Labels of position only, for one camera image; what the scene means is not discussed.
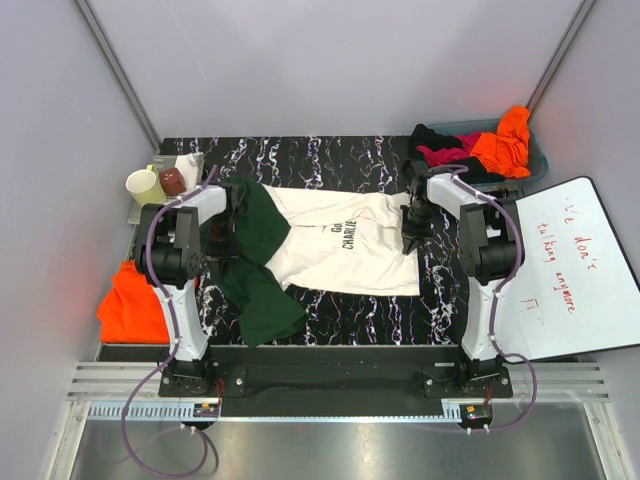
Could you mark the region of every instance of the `coffee cup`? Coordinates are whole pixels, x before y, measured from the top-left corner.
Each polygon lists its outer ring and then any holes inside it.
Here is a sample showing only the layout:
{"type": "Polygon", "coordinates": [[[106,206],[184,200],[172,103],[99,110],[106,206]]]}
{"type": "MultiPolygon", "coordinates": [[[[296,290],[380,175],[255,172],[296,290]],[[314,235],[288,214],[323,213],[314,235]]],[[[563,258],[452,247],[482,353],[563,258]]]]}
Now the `coffee cup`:
{"type": "Polygon", "coordinates": [[[167,200],[155,165],[148,165],[144,170],[133,172],[127,178],[125,186],[141,207],[147,203],[163,204],[167,200]]]}

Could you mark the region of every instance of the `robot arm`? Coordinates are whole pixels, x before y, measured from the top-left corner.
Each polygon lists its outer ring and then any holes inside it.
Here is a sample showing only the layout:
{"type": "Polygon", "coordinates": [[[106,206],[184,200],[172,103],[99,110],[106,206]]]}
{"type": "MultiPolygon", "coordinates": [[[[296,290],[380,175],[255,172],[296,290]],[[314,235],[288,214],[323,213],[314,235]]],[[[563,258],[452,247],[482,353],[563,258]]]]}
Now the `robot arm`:
{"type": "MultiPolygon", "coordinates": [[[[406,164],[403,173],[412,198],[411,205],[403,207],[405,254],[430,237],[431,218],[439,215],[438,206],[459,222],[459,258],[469,276],[469,310],[457,377],[462,387],[486,384],[501,370],[502,359],[489,339],[491,300],[495,288],[515,263],[515,239],[505,219],[457,186],[452,174],[433,174],[424,162],[406,164]]],[[[499,203],[519,229],[515,201],[505,199],[499,203]]]]}
{"type": "MultiPolygon", "coordinates": [[[[207,337],[202,331],[195,296],[195,278],[202,264],[200,226],[213,219],[216,229],[214,256],[221,260],[232,257],[231,216],[238,203],[231,187],[208,186],[165,213],[154,232],[151,249],[153,269],[173,299],[180,330],[178,351],[169,365],[169,372],[166,372],[173,382],[187,383],[196,388],[211,384],[213,365],[207,357],[207,337]]],[[[162,205],[154,204],[142,208],[134,248],[136,269],[146,275],[151,285],[145,248],[151,222],[160,208],[162,205]]],[[[168,305],[160,289],[154,288],[154,292],[162,305],[169,341],[174,344],[177,335],[168,305]]]]}

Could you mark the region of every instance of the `cable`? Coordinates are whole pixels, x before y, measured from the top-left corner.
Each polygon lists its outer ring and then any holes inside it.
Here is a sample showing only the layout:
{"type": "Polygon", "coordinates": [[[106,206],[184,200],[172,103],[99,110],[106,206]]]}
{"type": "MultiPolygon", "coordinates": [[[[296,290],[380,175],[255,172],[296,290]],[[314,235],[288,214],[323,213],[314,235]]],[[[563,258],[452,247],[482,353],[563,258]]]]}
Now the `cable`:
{"type": "Polygon", "coordinates": [[[211,439],[207,437],[200,430],[196,428],[192,428],[191,432],[197,433],[200,436],[200,440],[202,440],[202,446],[204,448],[204,452],[202,454],[202,459],[200,460],[200,463],[198,463],[198,465],[195,468],[184,473],[166,473],[160,470],[156,470],[155,468],[150,467],[146,463],[144,463],[138,457],[135,450],[131,446],[131,443],[129,442],[129,437],[127,435],[127,429],[126,429],[126,417],[127,417],[127,414],[129,413],[129,407],[131,406],[131,402],[133,401],[133,399],[135,398],[135,396],[138,394],[138,392],[140,391],[140,389],[143,387],[145,383],[147,383],[156,373],[162,372],[169,365],[169,363],[171,363],[171,361],[176,357],[176,354],[178,353],[178,349],[180,348],[180,327],[178,325],[178,316],[176,314],[173,301],[171,299],[171,294],[166,289],[166,287],[162,284],[162,282],[156,275],[155,270],[153,269],[153,262],[151,261],[151,246],[153,245],[153,238],[154,238],[156,227],[160,222],[160,219],[162,218],[162,216],[167,211],[169,211],[169,209],[176,207],[187,200],[192,199],[193,197],[198,195],[200,192],[202,192],[205,189],[205,187],[209,185],[209,183],[216,177],[217,172],[218,172],[218,167],[217,165],[214,165],[211,168],[211,172],[209,172],[209,176],[207,177],[207,179],[204,181],[202,185],[196,187],[196,189],[193,192],[185,195],[184,197],[178,197],[176,200],[169,202],[168,204],[164,205],[160,210],[158,210],[158,213],[156,213],[156,215],[153,217],[153,220],[151,221],[151,225],[149,226],[149,231],[147,232],[147,244],[145,245],[145,259],[146,259],[147,269],[149,270],[149,277],[151,278],[151,281],[153,282],[153,284],[162,292],[162,295],[164,296],[164,300],[161,300],[161,301],[166,303],[167,308],[169,309],[169,314],[170,314],[169,316],[171,317],[171,323],[173,325],[173,331],[175,333],[175,343],[174,343],[173,349],[171,350],[171,353],[166,358],[166,360],[162,362],[160,365],[158,365],[156,368],[154,368],[146,377],[144,377],[142,381],[138,385],[136,385],[136,387],[133,389],[133,391],[131,392],[131,395],[129,395],[129,398],[127,399],[124,405],[124,408],[122,409],[122,415],[120,416],[120,432],[122,434],[122,441],[124,443],[124,447],[127,450],[127,453],[129,454],[131,459],[144,471],[152,473],[154,475],[158,475],[160,477],[164,477],[164,478],[188,478],[198,473],[204,466],[205,462],[207,461],[207,454],[209,451],[209,447],[213,449],[214,455],[216,456],[216,462],[218,461],[218,454],[211,439]]]}
{"type": "Polygon", "coordinates": [[[431,170],[435,171],[436,173],[440,171],[451,173],[451,181],[455,185],[459,186],[462,190],[464,190],[468,194],[473,195],[474,197],[482,200],[483,202],[488,203],[493,208],[495,208],[498,212],[500,212],[500,215],[504,217],[514,237],[514,241],[516,244],[515,264],[513,265],[513,268],[511,269],[511,272],[509,273],[509,275],[507,275],[507,277],[504,278],[498,284],[496,289],[493,291],[493,299],[491,301],[491,310],[489,313],[489,340],[491,341],[491,345],[493,345],[493,348],[495,348],[496,352],[498,352],[500,356],[502,356],[505,360],[507,360],[507,362],[512,363],[508,360],[509,358],[517,358],[522,362],[524,362],[527,365],[527,367],[529,367],[529,371],[531,372],[531,380],[533,383],[531,401],[529,402],[527,409],[520,416],[520,418],[506,425],[501,425],[499,427],[494,427],[491,429],[492,432],[502,432],[502,431],[510,430],[525,422],[525,420],[533,412],[536,404],[536,399],[538,398],[538,376],[536,375],[536,370],[531,360],[529,360],[528,358],[526,358],[524,355],[520,353],[505,353],[502,350],[502,347],[500,347],[498,340],[496,339],[496,316],[497,316],[497,310],[498,310],[498,298],[500,296],[500,292],[502,291],[502,289],[511,280],[513,280],[513,278],[518,273],[518,270],[520,269],[520,264],[522,263],[522,237],[520,236],[520,232],[518,231],[518,227],[516,226],[516,223],[514,222],[513,218],[511,218],[511,215],[509,215],[509,213],[502,207],[502,205],[500,205],[491,195],[486,195],[480,192],[479,190],[473,188],[471,185],[468,185],[467,183],[465,183],[460,179],[460,177],[458,176],[459,174],[469,171],[469,169],[466,166],[449,164],[449,165],[444,165],[442,167],[433,168],[431,170]]]}
{"type": "MultiPolygon", "coordinates": [[[[147,448],[149,448],[150,445],[152,445],[153,443],[155,443],[156,441],[158,441],[160,438],[164,437],[168,433],[173,433],[173,432],[177,432],[177,431],[180,431],[180,430],[184,430],[183,425],[175,425],[175,426],[166,428],[166,429],[162,430],[161,432],[156,433],[151,438],[149,438],[146,442],[144,442],[142,445],[140,445],[134,451],[136,452],[136,454],[138,454],[138,453],[142,452],[143,450],[146,450],[147,448]]],[[[207,437],[207,440],[208,440],[207,443],[209,444],[209,447],[211,448],[211,451],[213,452],[213,456],[215,457],[214,471],[216,471],[216,470],[218,470],[218,466],[219,466],[219,463],[220,463],[220,457],[218,455],[218,451],[217,451],[215,445],[213,444],[213,441],[211,441],[211,439],[209,437],[207,437]]],[[[104,438],[103,438],[102,433],[100,431],[98,431],[98,455],[100,455],[100,458],[102,459],[103,462],[115,466],[115,465],[119,465],[122,462],[124,462],[126,460],[129,460],[131,458],[131,455],[129,455],[129,453],[127,453],[123,457],[120,457],[118,459],[112,460],[112,459],[108,458],[107,455],[104,452],[105,452],[104,438]]]]}

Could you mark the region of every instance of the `dark green garment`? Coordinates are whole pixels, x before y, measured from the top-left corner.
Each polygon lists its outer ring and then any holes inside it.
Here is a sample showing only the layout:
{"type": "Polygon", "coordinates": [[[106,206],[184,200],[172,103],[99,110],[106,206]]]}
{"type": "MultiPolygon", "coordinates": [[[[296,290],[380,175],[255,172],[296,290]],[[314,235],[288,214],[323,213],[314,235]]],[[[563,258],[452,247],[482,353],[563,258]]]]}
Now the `dark green garment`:
{"type": "MultiPolygon", "coordinates": [[[[273,200],[258,183],[234,177],[242,202],[234,215],[234,238],[240,258],[233,259],[220,275],[212,268],[212,276],[222,293],[240,310],[240,331],[249,347],[286,338],[300,330],[306,312],[282,291],[271,271],[264,265],[280,248],[290,226],[278,212],[273,200]]],[[[209,222],[202,226],[202,249],[207,254],[209,222]]]]}

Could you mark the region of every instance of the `orange cloth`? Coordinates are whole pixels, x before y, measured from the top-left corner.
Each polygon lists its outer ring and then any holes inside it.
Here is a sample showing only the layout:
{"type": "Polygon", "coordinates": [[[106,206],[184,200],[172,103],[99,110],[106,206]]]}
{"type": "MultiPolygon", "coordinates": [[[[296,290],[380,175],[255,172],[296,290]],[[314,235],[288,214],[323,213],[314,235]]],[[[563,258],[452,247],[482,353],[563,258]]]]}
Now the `orange cloth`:
{"type": "Polygon", "coordinates": [[[105,343],[169,343],[160,300],[133,261],[122,263],[97,315],[105,343]]]}
{"type": "Polygon", "coordinates": [[[531,175],[529,164],[529,110],[511,107],[502,117],[497,133],[483,133],[469,156],[478,157],[488,172],[507,178],[531,175]]]}

